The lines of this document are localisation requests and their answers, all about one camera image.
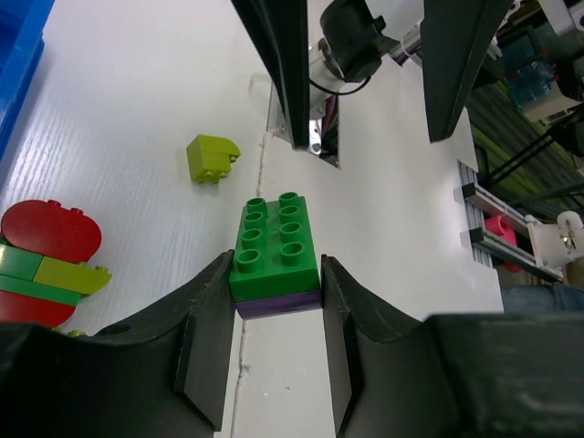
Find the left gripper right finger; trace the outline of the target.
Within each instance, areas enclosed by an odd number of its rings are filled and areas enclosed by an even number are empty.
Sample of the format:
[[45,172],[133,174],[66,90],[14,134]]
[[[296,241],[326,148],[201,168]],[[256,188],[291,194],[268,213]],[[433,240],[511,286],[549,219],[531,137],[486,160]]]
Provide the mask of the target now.
[[321,258],[338,437],[580,437],[583,317],[417,320]]

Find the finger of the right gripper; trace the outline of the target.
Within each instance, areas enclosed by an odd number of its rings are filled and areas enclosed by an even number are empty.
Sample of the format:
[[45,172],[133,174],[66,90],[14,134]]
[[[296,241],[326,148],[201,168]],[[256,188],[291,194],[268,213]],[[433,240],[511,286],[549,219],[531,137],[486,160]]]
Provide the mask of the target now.
[[423,6],[424,103],[429,139],[437,142],[453,135],[507,2],[426,0]]
[[295,148],[308,146],[308,6],[298,0],[233,0],[276,87]]

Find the striped red green lego stack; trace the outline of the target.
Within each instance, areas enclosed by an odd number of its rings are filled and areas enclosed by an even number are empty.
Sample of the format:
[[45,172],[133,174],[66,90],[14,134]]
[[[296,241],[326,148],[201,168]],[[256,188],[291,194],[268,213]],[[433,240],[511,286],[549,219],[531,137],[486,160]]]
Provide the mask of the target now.
[[1,217],[1,321],[55,329],[84,297],[111,280],[104,266],[89,266],[99,250],[97,222],[55,200],[25,200]]

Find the green brick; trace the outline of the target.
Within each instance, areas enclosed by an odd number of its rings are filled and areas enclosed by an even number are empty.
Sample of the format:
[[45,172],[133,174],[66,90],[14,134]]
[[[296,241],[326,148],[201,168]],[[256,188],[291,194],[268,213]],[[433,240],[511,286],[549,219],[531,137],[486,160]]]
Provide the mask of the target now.
[[294,192],[246,202],[230,289],[239,316],[268,318],[321,308],[323,297],[306,199]]

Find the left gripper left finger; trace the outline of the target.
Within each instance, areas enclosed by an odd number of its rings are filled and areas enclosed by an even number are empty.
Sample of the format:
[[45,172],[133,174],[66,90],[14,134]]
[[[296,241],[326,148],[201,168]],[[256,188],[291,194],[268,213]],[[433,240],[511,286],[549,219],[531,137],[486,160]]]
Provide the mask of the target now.
[[1,327],[4,437],[211,437],[235,324],[233,252],[92,336]]

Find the lime green lego piece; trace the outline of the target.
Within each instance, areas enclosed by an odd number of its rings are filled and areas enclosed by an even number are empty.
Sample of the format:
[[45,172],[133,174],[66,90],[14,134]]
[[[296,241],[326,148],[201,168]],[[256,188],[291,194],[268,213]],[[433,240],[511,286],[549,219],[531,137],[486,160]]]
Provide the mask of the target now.
[[219,183],[232,170],[241,152],[224,137],[199,134],[186,147],[191,180],[196,183]]

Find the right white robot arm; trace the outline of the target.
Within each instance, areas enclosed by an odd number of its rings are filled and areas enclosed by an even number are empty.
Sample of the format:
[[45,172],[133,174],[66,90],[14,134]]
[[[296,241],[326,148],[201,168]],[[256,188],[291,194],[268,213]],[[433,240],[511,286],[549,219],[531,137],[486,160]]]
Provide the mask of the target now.
[[323,37],[308,44],[305,1],[235,1],[236,13],[273,81],[293,148],[309,145],[309,123],[327,98],[363,89],[384,57],[402,64],[422,50],[429,139],[448,139],[508,1],[332,1]]

